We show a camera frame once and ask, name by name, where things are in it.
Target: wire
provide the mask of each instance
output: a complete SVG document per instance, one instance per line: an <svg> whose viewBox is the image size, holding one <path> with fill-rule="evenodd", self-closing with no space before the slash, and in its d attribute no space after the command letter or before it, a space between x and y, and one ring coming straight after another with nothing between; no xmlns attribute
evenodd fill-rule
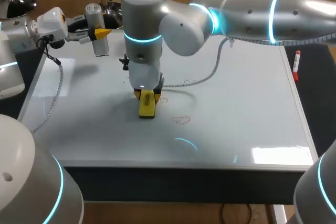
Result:
<svg viewBox="0 0 336 224"><path fill-rule="evenodd" d="M246 224L249 224L251 222L251 219L252 219L252 209L251 209L251 206L249 204L245 204L245 205L246 205L247 210L248 210L248 219L247 219ZM221 207L220 207L220 209L219 209L219 221L220 221L220 224L225 224L224 216L223 216L224 206L225 206L225 204L222 204Z"/></svg>
<svg viewBox="0 0 336 224"><path fill-rule="evenodd" d="M249 204L246 204L247 209L248 209L248 219L247 219L247 224L249 224L251 222L252 219L252 209L251 206Z"/></svg>
<svg viewBox="0 0 336 224"><path fill-rule="evenodd" d="M219 209L219 221L221 222L220 224L225 224L224 217L223 217L224 206L225 206L225 204L222 204L220 209Z"/></svg>
<svg viewBox="0 0 336 224"><path fill-rule="evenodd" d="M46 48L46 52L44 52L44 50L41 49L40 45L38 44L40 41L43 43L44 47ZM58 85L58 89L57 89L56 95L55 95L55 97L54 97L54 99L53 99L53 101L52 101L52 104L51 104L51 107L50 107L50 109L49 109L49 112L47 113L47 115L45 116L45 118L42 120L42 122L41 122L40 124L38 124L35 128L33 128L33 129L30 131L30 132L33 133L33 134L34 134L35 132L37 132L37 131L38 131L38 130L39 130L39 129L40 129L40 128L47 122L47 121L48 121L48 119L50 118L52 112L54 111L55 106L56 106L56 103L57 103L57 100L58 100L58 98L59 98L59 94L61 93L62 84L63 84L63 78L64 78L63 66L62 66L61 62L60 62L57 58L55 58L55 57L53 57L53 56L51 56L51 55L49 54L47 43L48 43L48 40L47 40L47 39L45 39L45 38L40 38L40 39L38 39L38 40L36 41L36 47L37 47L37 49L38 49L39 51L43 52L45 55L47 55L47 57L48 57L49 59L51 59L53 62L55 62L55 63L58 65L58 67L59 67L59 71L60 71L60 80L59 80L59 85Z"/></svg>
<svg viewBox="0 0 336 224"><path fill-rule="evenodd" d="M277 41L275 43L273 43L271 41L267 41L267 40L245 39L245 38L238 38L238 37L225 38L219 44L218 52L217 52L216 65L215 65L213 71L211 72L211 74L209 76L205 77L204 79L202 79L200 81L195 81L195 82L192 82L192 83L168 84L168 85L163 85L163 87L164 88L189 87L189 86L197 85L197 84L200 84L200 83L203 83L203 82L209 80L212 76L214 76L214 74L216 73L216 71L218 69L219 61L220 61L220 58L221 58L220 56L221 56L221 52L222 52L222 48L223 48L224 43L227 42L228 40L235 40L235 39L250 42L250 43L265 45L265 46L300 46L300 45L309 45L309 44L320 44L320 43L329 41L331 39L336 39L336 33L329 34L329 35L324 35L324 36L313 38L313 39Z"/></svg>
<svg viewBox="0 0 336 224"><path fill-rule="evenodd" d="M219 44L219 47L218 47L218 53L217 53L217 60L216 60L216 65L214 67L214 70L212 71L211 74L209 74L209 76L205 77L204 79L202 80L199 80L199 81L195 81L195 82L191 82L191 83L184 83L184 84L167 84L167 85L163 85L164 88L180 88L180 87L189 87L189 86L193 86L193 85L197 85L197 84L200 84L202 82L205 82L207 80L209 80L212 76L214 76L214 74L216 73L217 71L217 68L218 68L218 65L219 65L219 60L220 60L220 56L221 56L221 52L222 52L222 48L223 48L223 45L226 41L228 41L229 39L228 38L225 38L223 39L220 44Z"/></svg>

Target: red marker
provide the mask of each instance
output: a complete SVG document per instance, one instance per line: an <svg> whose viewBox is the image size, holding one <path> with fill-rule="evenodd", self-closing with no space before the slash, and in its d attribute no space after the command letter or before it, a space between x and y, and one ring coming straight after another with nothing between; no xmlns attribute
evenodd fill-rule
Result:
<svg viewBox="0 0 336 224"><path fill-rule="evenodd" d="M295 82L299 82L298 69L299 69L300 55L301 55L301 52L297 50L295 54L294 66L293 66L293 78Z"/></svg>

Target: white cable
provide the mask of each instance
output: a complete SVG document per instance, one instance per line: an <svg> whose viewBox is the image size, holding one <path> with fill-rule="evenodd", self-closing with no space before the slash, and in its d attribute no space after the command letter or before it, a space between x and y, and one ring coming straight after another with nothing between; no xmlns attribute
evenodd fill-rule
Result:
<svg viewBox="0 0 336 224"><path fill-rule="evenodd" d="M33 130L31 130L31 133L35 133L37 132L50 118L52 112L54 111L55 105L57 103L57 100L59 98L59 94L61 93L61 89L62 89L62 84L63 84L63 77L64 77L64 73L63 73L63 67L62 65L58 65L59 66L59 71L60 71L60 80L59 80L59 85L58 85L58 89L57 89L57 93L52 101L51 107L49 109L48 114L46 115L46 117L43 119L43 121L37 126L35 127Z"/></svg>
<svg viewBox="0 0 336 224"><path fill-rule="evenodd" d="M237 37L225 38L219 44L216 65L214 67L214 70L212 71L212 73L208 77L206 77L206 78L204 78L204 79L202 79L200 81L195 81L195 82L192 82L192 83L187 83L187 84L186 83L184 83L184 84L167 84L167 85L163 85L163 87L164 88L188 87L188 86L197 85L197 84L200 84L202 82L205 82L205 81L209 80L212 76L214 76L214 74L217 71L217 68L218 68L218 65L219 65L219 60L221 58L220 56L221 56L221 51L222 51L223 45L228 40L238 39L238 40L242 40L242 41L246 41L246 42L250 42L250 43L265 45L265 46L301 46L301 45L308 45L308 44L319 44L319 43L327 42L328 40L335 39L335 38L336 38L336 33L329 34L329 35L324 35L324 36L317 37L317 38L314 38L314 39L303 39L303 40L292 40L292 41L277 41L275 43L272 43L271 41L267 41L267 40L243 39L243 38L237 38Z"/></svg>
<svg viewBox="0 0 336 224"><path fill-rule="evenodd" d="M214 76L214 74L216 73L217 71L217 68L218 68L218 65L219 65L219 60L220 60L220 56L221 56L221 52L222 52L222 48L223 48L223 45L225 42L227 42L229 39L228 38L225 38L223 39L220 44L219 44L219 47L218 47L218 53L217 53L217 60L216 60L216 65L214 67L214 70L212 70L212 73L205 77L204 79L202 80L199 80L199 81L195 81L195 82L192 82L192 83L184 83L184 84L167 84L167 85L163 85L164 88L180 88L180 87L188 87L188 86L193 86L193 85L197 85L197 84L200 84L202 82L205 82L207 80L209 80L212 76Z"/></svg>

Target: glowing blue light ring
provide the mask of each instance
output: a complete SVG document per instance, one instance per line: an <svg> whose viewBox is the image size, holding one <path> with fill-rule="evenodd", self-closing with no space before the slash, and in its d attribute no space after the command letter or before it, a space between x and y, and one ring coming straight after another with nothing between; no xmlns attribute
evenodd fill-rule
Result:
<svg viewBox="0 0 336 224"><path fill-rule="evenodd" d="M215 18L212 16L211 12L203 5L199 5L199 4L195 4L195 3L190 3L189 5L192 6L197 6L200 9L202 9L203 11L205 11L205 13L210 17L211 21L212 21L212 33L215 30Z"/></svg>
<svg viewBox="0 0 336 224"><path fill-rule="evenodd" d="M277 3L277 0L272 0L271 4L271 9L269 11L269 17L268 17L268 34L269 34L269 39L271 43L275 43L274 35L273 35L273 19L274 19L274 10L275 10L275 5Z"/></svg>
<svg viewBox="0 0 336 224"><path fill-rule="evenodd" d="M217 30L219 28L219 20L218 20L217 13L214 10L211 10L210 13L212 17L214 18L215 30Z"/></svg>
<svg viewBox="0 0 336 224"><path fill-rule="evenodd" d="M328 206L329 206L330 209L333 211L333 213L336 215L336 209L334 208L334 206L332 205L331 201L330 201L329 198L327 197L326 191L324 190L324 187L323 187L323 185L322 185L322 178L321 178L321 163L322 163L322 159L323 159L323 157L324 157L324 154L323 154L323 156L322 156L321 159L320 159L319 168L318 168L319 184L320 184L321 192L322 192L322 195L323 195L325 201L327 202Z"/></svg>
<svg viewBox="0 0 336 224"><path fill-rule="evenodd" d="M13 66L13 65L16 65L16 64L17 64L17 61L12 62L12 63L8 63L8 64L4 64L4 65L0 66L0 69L7 68L7 67L10 67L10 66Z"/></svg>
<svg viewBox="0 0 336 224"><path fill-rule="evenodd" d="M159 39L161 37L161 35L153 38L153 39L133 39L131 38L130 36L128 36L125 32L124 32L124 35L127 39L130 39L131 41L134 41L134 42L139 42L139 43L147 43L147 42L152 42L152 41L155 41L157 39Z"/></svg>
<svg viewBox="0 0 336 224"><path fill-rule="evenodd" d="M57 197L57 200L56 200L56 203L53 207L53 209L51 210L50 214L48 215L47 219L42 223L42 224L47 224L50 219L52 218L52 216L54 215L57 207L58 207L58 204L61 200L61 196L62 196L62 192L63 192L63 184L64 184L64 180L63 180L63 171L62 171L62 167L61 165L59 164L59 162L57 161L57 159L53 156L53 158L56 160L56 163L58 165L58 168L59 168L59 171L60 171L60 174L61 174L61 186L59 188L59 193L58 193L58 197Z"/></svg>
<svg viewBox="0 0 336 224"><path fill-rule="evenodd" d="M192 142L190 142L190 141L187 140L187 139L184 139L184 138L181 138L181 137L177 137L177 138L175 138L175 140L182 140L182 141L185 141L186 143L189 143L192 147L194 147L194 148L197 150L197 146L194 145Z"/></svg>

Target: white table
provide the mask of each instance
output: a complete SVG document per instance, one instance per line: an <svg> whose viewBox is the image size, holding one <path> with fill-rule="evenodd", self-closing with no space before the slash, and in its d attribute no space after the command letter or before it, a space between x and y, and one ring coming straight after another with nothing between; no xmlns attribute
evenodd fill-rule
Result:
<svg viewBox="0 0 336 224"><path fill-rule="evenodd" d="M211 37L192 57L164 44L165 83L207 76L222 39ZM76 42L49 51L64 66L64 86L35 139L64 166L305 171L318 159L282 47L226 43L213 78L164 89L155 119L146 120L138 118L139 102L118 60L123 34L108 41L107 57ZM26 126L44 118L58 82L58 67L47 60L19 117Z"/></svg>

